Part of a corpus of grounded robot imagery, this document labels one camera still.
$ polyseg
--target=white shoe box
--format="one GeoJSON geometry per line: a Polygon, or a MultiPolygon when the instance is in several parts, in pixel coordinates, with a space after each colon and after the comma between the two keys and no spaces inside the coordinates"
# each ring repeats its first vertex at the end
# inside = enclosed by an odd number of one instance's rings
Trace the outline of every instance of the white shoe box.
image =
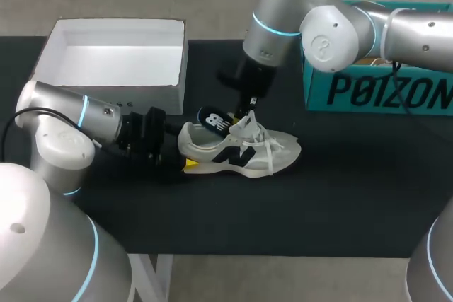
{"type": "Polygon", "coordinates": [[[188,42],[173,19],[60,19],[32,80],[119,105],[183,113],[188,42]]]}

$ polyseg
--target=white sneaker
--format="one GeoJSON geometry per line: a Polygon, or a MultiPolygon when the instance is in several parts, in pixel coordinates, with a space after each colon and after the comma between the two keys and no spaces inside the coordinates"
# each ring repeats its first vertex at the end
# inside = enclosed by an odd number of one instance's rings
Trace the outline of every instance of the white sneaker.
{"type": "Polygon", "coordinates": [[[230,170],[250,178],[264,177],[287,168],[301,152],[296,137],[284,132],[268,132],[256,122],[253,111],[229,129],[227,123],[226,133],[226,137],[221,137],[201,124],[185,123],[178,136],[179,151],[189,160],[184,172],[203,174],[230,170]]]}

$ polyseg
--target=floor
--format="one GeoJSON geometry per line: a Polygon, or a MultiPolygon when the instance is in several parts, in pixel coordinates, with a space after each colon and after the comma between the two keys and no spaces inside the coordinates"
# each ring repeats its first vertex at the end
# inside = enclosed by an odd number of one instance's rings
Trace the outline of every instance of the floor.
{"type": "MultiPolygon", "coordinates": [[[[451,0],[408,0],[451,1],[451,0]]],[[[0,0],[0,35],[47,35],[59,17],[184,18],[189,38],[241,38],[255,0],[0,0]]],[[[405,301],[407,260],[176,256],[171,302],[405,301]]]]}

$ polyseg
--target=new balance logo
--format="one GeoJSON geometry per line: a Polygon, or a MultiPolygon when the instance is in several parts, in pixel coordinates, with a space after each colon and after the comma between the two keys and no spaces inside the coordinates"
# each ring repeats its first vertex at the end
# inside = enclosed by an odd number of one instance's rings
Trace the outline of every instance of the new balance logo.
{"type": "Polygon", "coordinates": [[[214,163],[222,163],[228,161],[232,165],[244,167],[255,155],[254,148],[249,146],[241,155],[239,146],[227,146],[212,160],[214,163]]]}
{"type": "Polygon", "coordinates": [[[224,129],[228,129],[230,127],[230,123],[226,122],[222,117],[216,115],[215,113],[210,114],[209,117],[206,117],[206,123],[215,127],[219,131],[223,131],[224,129]]]}

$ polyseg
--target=shoelace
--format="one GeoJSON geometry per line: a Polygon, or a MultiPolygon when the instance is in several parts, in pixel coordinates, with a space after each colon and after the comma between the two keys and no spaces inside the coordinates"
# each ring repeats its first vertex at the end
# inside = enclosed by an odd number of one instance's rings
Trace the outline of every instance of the shoelace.
{"type": "Polygon", "coordinates": [[[273,158],[272,158],[272,146],[281,150],[284,148],[282,144],[280,144],[277,139],[269,135],[269,132],[265,129],[263,125],[256,122],[258,128],[257,133],[253,134],[253,143],[244,142],[245,145],[253,144],[253,145],[264,145],[266,147],[266,153],[268,156],[268,171],[269,175],[274,175],[274,166],[273,166],[273,158]]]}

